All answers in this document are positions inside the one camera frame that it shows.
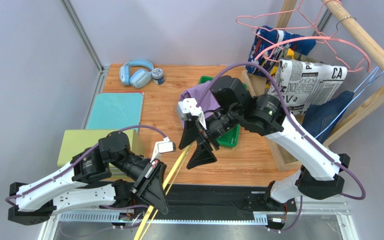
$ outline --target purple cloth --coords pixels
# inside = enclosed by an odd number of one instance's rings
[[[190,99],[190,98],[194,98],[195,100],[198,100],[203,94],[203,91],[206,89],[206,87],[209,84],[210,84],[210,81],[206,81],[204,83],[198,84],[182,92],[182,94],[180,95],[179,102],[183,101],[184,99]],[[202,100],[202,103],[201,103],[202,111],[205,112],[207,110],[216,110],[219,107],[220,105],[217,103],[214,96],[211,94],[210,91],[208,91],[204,97],[204,100]],[[208,117],[211,114],[212,114],[211,112],[208,112],[205,114],[205,117]],[[183,120],[181,121],[181,125],[185,126],[185,123]]]

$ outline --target blue headphones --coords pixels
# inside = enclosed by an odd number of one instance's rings
[[[139,69],[137,72],[130,77],[130,67],[145,67],[149,70],[154,69],[154,65],[148,60],[144,59],[133,59],[126,62],[119,69],[119,79],[124,86],[133,85],[133,87],[140,89],[146,86],[151,80],[151,72],[145,69]]]

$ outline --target gray wall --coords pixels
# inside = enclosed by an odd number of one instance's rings
[[[0,239],[37,239],[7,221],[12,182],[57,169],[65,129],[79,129],[98,73],[58,0],[0,0]]]
[[[384,2],[372,0],[363,3],[362,1],[344,0],[343,6],[384,48]],[[332,34],[336,29],[336,23],[337,19],[333,18],[325,33]],[[336,36],[356,43],[342,27]],[[336,44],[336,46],[339,56],[351,63],[353,67],[361,60],[362,55],[352,48],[341,44]],[[335,63],[332,52],[329,52],[325,46],[318,45],[317,47],[312,51],[315,57]],[[353,91],[366,75],[365,72],[348,74],[338,92]],[[384,76],[367,88],[356,103],[349,108],[346,115],[356,109],[383,84]],[[384,239],[384,105],[331,144],[330,148],[336,153],[347,153],[351,157],[349,168],[363,182],[367,192],[367,197],[363,201],[352,199],[347,201],[360,239]],[[360,195],[356,183],[347,175],[341,175],[346,178],[344,191]]]
[[[104,65],[144,58],[156,64],[247,60],[254,35],[239,15],[279,11],[277,0],[72,0]],[[248,23],[273,26],[276,17]]]

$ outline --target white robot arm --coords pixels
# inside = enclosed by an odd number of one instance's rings
[[[165,137],[155,144],[152,159],[130,151],[128,136],[121,131],[111,132],[98,145],[74,156],[56,172],[31,183],[14,182],[10,185],[13,205],[8,220],[23,225],[47,221],[50,216],[84,207],[126,207],[132,194],[154,205],[162,213],[168,212],[166,195],[162,189],[164,170],[159,159],[171,153],[176,146]],[[135,180],[129,189],[126,181],[101,182],[110,178],[109,163]]]
[[[283,204],[302,195],[322,200],[342,193],[344,179],[338,173],[341,167],[347,168],[350,158],[316,141],[293,115],[286,115],[277,97],[267,94],[251,97],[241,81],[230,76],[216,81],[211,93],[220,107],[205,119],[205,126],[201,124],[202,110],[196,108],[195,99],[187,98],[177,105],[177,114],[185,121],[179,149],[197,141],[188,169],[216,162],[212,153],[212,146],[219,149],[216,139],[240,125],[276,142],[303,164],[290,177],[269,184],[265,194],[268,205]]]

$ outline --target teal notebook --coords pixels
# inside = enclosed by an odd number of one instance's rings
[[[143,100],[143,92],[99,93],[94,100],[86,129],[122,129],[138,125]]]

